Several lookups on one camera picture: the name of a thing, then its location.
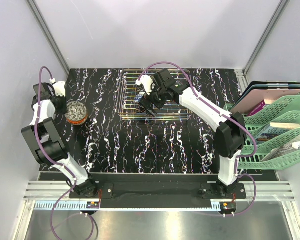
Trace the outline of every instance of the table surface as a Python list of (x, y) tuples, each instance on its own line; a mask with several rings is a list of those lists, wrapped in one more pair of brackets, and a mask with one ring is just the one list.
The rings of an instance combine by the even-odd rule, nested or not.
[[(122, 69), (72, 69), (67, 100), (85, 104), (89, 118), (73, 126), (57, 115), (70, 154), (91, 173), (218, 173), (212, 129), (196, 114), (188, 121), (123, 121), (118, 109)], [(195, 87), (221, 108), (240, 88), (233, 69), (188, 69)], [(43, 172), (55, 171), (41, 167)]]
[[(248, 203), (238, 203), (238, 210)], [(75, 211), (55, 211), (53, 224), (61, 239), (86, 239), (91, 222)], [(197, 212), (116, 212), (99, 211), (93, 215), (99, 228), (99, 240), (292, 240), (282, 206), (278, 202), (256, 202), (244, 215), (236, 217), (204, 216)], [(27, 240), (55, 239), (50, 231), (50, 211), (35, 210)], [(96, 232), (91, 238), (96, 239)]]

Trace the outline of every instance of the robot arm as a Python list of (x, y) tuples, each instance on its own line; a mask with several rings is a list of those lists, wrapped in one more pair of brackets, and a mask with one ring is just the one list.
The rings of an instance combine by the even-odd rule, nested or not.
[[(166, 101), (170, 100), (190, 109), (211, 126), (215, 131), (213, 146), (216, 153), (220, 155), (218, 175), (220, 185), (224, 192), (233, 190), (238, 182), (235, 174), (235, 169), (238, 168), (236, 157), (241, 154), (247, 135), (223, 115), (245, 126), (243, 116), (238, 112), (231, 114), (221, 109), (198, 91), (196, 91), (198, 94), (196, 97), (185, 79), (174, 79), (166, 68), (153, 76), (142, 76), (140, 80), (136, 81), (136, 84), (144, 87), (145, 93), (138, 98), (138, 102), (148, 114), (155, 116), (156, 111), (153, 109), (153, 105), (161, 109)], [(199, 100), (199, 97), (220, 111), (220, 114)]]
[(75, 183), (73, 176), (65, 169), (67, 167), (76, 178), (76, 187), (73, 189), (79, 195), (93, 197), (97, 193), (97, 186), (88, 172), (81, 167), (69, 154), (69, 146), (63, 136), (59, 134), (54, 121), (55, 114), (67, 113), (67, 101), (65, 82), (51, 80), (53, 85), (42, 83), (41, 86), (41, 110), (38, 122), (38, 134), (40, 142), (46, 153), (57, 163), (52, 164), (42, 153), (35, 137), (35, 123), (38, 115), (38, 85), (33, 86), (36, 96), (32, 101), (34, 115), (30, 126), (21, 130), (35, 160), (40, 165), (60, 170), (72, 184)]

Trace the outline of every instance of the green tray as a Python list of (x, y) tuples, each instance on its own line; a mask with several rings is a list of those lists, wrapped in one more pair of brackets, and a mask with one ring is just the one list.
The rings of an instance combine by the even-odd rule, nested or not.
[[(226, 104), (225, 110), (230, 110), (233, 104)], [(267, 106), (257, 114), (244, 117), (245, 127), (255, 136), (268, 123), (294, 123), (300, 124), (300, 94), (296, 96), (283, 96)], [(272, 149), (278, 148), (296, 136), (300, 135), (300, 128), (290, 130), (276, 138), (258, 145), (257, 152), (252, 157), (243, 157), (239, 161), (240, 169), (257, 170), (283, 170), (300, 162), (300, 150), (287, 155), (260, 162)], [(242, 154), (251, 154), (254, 150), (252, 141), (247, 139)]]

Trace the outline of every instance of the metal grill rack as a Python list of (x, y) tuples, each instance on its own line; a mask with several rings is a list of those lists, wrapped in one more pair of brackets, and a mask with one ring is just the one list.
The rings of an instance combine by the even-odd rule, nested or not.
[[(147, 75), (153, 75), (160, 69), (151, 69), (147, 72)], [(177, 69), (169, 69), (171, 75), (176, 79), (185, 79), (185, 76), (181, 71)], [(135, 97), (139, 92), (143, 92), (142, 86), (137, 86), (136, 80), (143, 72), (141, 69), (127, 69), (123, 70), (122, 79), (120, 81), (118, 91), (118, 104), (117, 110), (122, 120), (160, 120), (160, 121), (187, 121), (189, 120), (192, 112), (178, 105), (175, 102), (168, 101), (162, 109), (157, 109), (153, 106), (153, 109), (157, 112), (156, 116), (146, 114), (138, 103), (135, 103)]]

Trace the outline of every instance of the white veins pattern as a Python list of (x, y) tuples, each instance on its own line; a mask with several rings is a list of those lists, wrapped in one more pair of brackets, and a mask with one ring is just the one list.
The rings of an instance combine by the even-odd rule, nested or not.
[[(239, 98), (233, 69), (188, 71), (194, 87), (216, 105), (223, 107)], [(71, 125), (63, 115), (57, 115), (55, 122), (74, 159), (91, 173), (214, 173), (214, 133), (196, 114), (188, 121), (121, 120), (118, 96), (126, 77), (124, 69), (70, 71), (67, 101), (83, 103), (89, 118), (82, 126)]]

